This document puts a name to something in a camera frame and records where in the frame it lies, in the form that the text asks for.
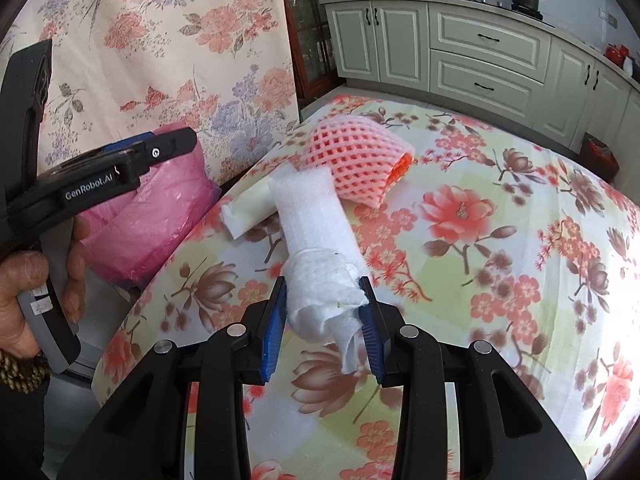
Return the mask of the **person's left hand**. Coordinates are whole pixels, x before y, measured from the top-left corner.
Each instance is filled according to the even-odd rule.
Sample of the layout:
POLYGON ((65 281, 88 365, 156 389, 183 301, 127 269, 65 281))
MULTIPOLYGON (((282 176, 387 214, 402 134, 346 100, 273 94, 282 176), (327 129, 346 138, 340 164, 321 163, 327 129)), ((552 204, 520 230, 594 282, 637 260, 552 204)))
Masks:
MULTIPOLYGON (((81 241, 89 234, 89 223, 76 217, 66 259, 67 281, 61 300, 66 318, 72 323, 78 323, 86 310, 86 260, 81 241)), ((1 349, 15 359, 31 360, 40 351, 17 296, 40 287, 48 277, 49 263, 41 252, 17 252, 1 263, 1 349)))

